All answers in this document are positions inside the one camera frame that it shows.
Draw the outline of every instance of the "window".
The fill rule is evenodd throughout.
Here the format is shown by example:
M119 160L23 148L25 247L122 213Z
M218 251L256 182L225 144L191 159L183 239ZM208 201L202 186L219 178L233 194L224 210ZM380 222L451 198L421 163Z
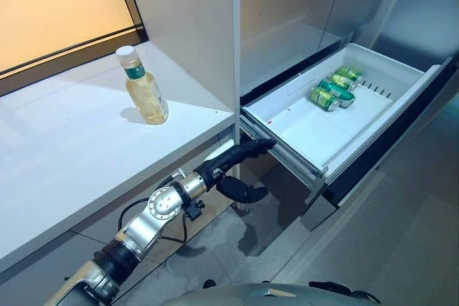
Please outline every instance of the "window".
M134 0L0 0L0 95L148 39Z

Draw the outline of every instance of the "white countertop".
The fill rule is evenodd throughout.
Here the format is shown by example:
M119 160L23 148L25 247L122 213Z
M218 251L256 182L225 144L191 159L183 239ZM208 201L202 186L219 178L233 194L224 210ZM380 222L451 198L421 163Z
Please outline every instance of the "white countertop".
M138 51L169 101L163 125L143 123L113 55L0 97L0 272L233 124L152 43Z

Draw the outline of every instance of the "white bottle cap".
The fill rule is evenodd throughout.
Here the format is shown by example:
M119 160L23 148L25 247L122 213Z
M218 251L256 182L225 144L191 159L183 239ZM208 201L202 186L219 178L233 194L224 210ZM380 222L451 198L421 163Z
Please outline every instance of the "white bottle cap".
M138 59L136 48L132 46L122 46L116 50L115 54L121 64L128 64L129 62Z

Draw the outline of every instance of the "freezer drawer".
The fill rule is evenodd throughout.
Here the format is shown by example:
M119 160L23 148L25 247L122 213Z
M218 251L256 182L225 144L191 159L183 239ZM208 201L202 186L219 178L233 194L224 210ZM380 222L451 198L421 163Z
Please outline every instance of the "freezer drawer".
M273 155L313 191L313 201L409 110L448 62L422 72L348 44L242 107L241 127L253 138L278 141ZM361 70L364 84L354 91L349 108L325 112L308 100L308 93L343 65Z

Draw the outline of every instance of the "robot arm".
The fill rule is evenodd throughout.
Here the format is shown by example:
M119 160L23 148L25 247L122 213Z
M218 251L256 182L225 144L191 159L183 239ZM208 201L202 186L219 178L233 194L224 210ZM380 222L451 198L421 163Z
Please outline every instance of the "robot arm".
M195 199L215 185L225 196L238 202L262 199L267 190L250 188L225 174L246 158L266 154L274 145L274 140L254 140L233 146L216 158L203 162L186 178L154 191L145 209L97 252L92 261L82 265L45 305L84 306L99 305L99 302L109 305L120 286L158 241L162 229L180 209L184 209L191 220L197 218L201 207Z

